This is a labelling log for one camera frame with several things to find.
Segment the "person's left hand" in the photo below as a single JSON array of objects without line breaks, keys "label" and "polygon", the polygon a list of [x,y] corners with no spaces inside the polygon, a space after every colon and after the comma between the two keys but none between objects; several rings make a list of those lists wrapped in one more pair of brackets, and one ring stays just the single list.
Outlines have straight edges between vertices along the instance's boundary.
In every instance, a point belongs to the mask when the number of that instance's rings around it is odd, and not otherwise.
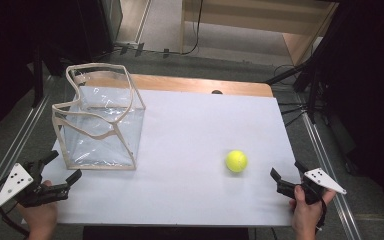
[{"label": "person's left hand", "polygon": [[58,218],[58,205],[56,202],[28,208],[17,204],[16,208],[29,228],[27,240],[53,239]]}]

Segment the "white paper sheet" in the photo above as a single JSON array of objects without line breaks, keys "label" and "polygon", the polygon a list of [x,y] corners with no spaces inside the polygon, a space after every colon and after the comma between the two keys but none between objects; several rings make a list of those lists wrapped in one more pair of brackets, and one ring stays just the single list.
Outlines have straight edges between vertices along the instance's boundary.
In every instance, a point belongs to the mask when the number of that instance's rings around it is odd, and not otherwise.
[{"label": "white paper sheet", "polygon": [[[287,226],[287,197],[272,168],[298,182],[295,158],[273,97],[141,93],[147,106],[134,171],[86,170],[66,200],[63,224]],[[242,151],[247,167],[225,159]]]}]

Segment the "person's right hand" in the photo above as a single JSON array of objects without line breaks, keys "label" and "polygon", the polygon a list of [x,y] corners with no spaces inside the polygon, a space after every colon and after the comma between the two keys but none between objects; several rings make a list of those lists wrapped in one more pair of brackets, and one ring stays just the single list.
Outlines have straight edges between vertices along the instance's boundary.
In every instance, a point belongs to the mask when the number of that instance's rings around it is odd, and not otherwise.
[{"label": "person's right hand", "polygon": [[308,205],[300,185],[294,188],[294,199],[289,201],[293,212],[291,226],[296,240],[316,240],[316,225],[323,213],[323,205],[317,202]]}]

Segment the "clear plastic bag beige trim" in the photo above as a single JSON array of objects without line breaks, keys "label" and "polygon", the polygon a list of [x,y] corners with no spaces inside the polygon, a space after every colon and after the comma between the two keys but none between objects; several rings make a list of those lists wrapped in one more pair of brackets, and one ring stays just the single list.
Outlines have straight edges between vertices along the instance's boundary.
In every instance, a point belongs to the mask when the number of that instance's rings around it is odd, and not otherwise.
[{"label": "clear plastic bag beige trim", "polygon": [[52,106],[52,123],[69,169],[134,170],[146,105],[123,65],[69,66],[74,96]]}]

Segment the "black tripod stand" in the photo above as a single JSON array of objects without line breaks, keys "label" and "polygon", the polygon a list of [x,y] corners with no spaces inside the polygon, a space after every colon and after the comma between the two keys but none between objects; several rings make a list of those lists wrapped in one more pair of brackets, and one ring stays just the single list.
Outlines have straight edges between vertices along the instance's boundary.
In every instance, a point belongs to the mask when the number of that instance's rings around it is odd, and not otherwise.
[{"label": "black tripod stand", "polygon": [[331,45],[333,39],[335,38],[335,34],[341,25],[341,17],[337,17],[336,13],[338,6],[339,4],[336,4],[334,9],[330,11],[330,23],[327,27],[326,33],[320,41],[318,47],[311,53],[310,57],[300,65],[265,81],[265,84],[273,85],[294,75],[295,73],[299,73],[299,77],[293,84],[293,89],[295,92],[303,92],[307,87],[310,87],[304,112],[307,114],[312,123],[315,123],[314,113],[316,112],[316,98],[319,83],[321,81],[322,58],[327,56],[329,46]]}]

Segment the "yellow tennis ball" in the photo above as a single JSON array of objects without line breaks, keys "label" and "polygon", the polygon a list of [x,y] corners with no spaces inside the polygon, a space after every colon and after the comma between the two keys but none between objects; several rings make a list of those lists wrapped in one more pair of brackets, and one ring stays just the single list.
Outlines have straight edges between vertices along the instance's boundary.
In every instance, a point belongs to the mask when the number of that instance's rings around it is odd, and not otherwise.
[{"label": "yellow tennis ball", "polygon": [[242,151],[232,150],[227,154],[225,164],[230,171],[239,173],[247,167],[248,158]]}]

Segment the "metal floor rail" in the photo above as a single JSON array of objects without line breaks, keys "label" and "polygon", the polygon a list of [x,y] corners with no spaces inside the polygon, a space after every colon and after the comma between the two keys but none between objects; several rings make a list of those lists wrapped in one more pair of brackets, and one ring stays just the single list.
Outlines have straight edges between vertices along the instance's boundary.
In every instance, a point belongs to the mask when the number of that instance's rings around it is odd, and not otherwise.
[{"label": "metal floor rail", "polygon": [[[316,153],[318,166],[324,170],[333,180],[338,181],[333,165],[320,137],[318,127],[310,114],[309,107],[303,111],[303,121]],[[334,198],[333,203],[347,240],[363,240],[346,196],[343,194],[337,195]]]},{"label": "metal floor rail", "polygon": [[37,129],[44,112],[50,109],[50,102],[58,88],[64,88],[59,77],[48,76],[44,80],[44,95],[33,107],[34,92],[27,92],[0,122],[0,180],[18,161],[28,139]]}]

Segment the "dark curtain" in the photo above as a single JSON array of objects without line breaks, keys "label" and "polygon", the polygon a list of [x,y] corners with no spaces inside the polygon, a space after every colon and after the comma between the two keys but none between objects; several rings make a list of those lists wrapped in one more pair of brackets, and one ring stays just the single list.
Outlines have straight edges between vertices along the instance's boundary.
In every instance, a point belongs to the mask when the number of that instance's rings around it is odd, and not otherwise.
[{"label": "dark curtain", "polygon": [[384,192],[384,0],[339,0],[314,60],[354,147],[347,158]]},{"label": "dark curtain", "polygon": [[104,0],[0,0],[0,121],[29,91],[43,97],[42,68],[93,62],[113,49]]}]

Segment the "wooden shelf unit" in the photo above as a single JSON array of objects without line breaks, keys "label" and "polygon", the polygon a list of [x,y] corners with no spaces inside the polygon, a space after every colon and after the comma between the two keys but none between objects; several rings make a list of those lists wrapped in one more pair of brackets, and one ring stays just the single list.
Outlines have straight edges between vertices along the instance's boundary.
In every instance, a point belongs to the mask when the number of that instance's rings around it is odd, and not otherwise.
[{"label": "wooden shelf unit", "polygon": [[292,63],[302,64],[323,37],[339,4],[333,0],[181,0],[180,44],[186,22],[279,32]]}]

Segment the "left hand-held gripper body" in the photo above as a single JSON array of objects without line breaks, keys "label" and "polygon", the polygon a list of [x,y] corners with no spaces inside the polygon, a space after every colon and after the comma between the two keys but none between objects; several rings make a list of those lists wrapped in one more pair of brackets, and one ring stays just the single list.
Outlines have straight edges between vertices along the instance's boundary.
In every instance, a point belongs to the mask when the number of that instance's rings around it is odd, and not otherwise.
[{"label": "left hand-held gripper body", "polygon": [[0,207],[9,200],[16,200],[23,207],[36,207],[43,204],[66,200],[70,183],[47,186],[42,182],[42,171],[46,163],[16,163],[0,188]]}]

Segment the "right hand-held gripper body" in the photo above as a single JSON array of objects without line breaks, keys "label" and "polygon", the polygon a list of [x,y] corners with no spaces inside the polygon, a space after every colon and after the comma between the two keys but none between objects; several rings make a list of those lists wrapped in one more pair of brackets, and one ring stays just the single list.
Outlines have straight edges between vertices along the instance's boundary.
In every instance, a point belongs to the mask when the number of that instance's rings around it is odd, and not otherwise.
[{"label": "right hand-held gripper body", "polygon": [[[342,186],[340,186],[321,168],[315,168],[312,170],[304,168],[302,173],[303,176],[300,186],[304,190],[305,201],[309,205],[320,201],[327,189],[333,190],[339,194],[347,193]],[[278,193],[292,199],[295,198],[294,189],[296,184],[283,180],[279,173],[276,173],[276,184]]]}]

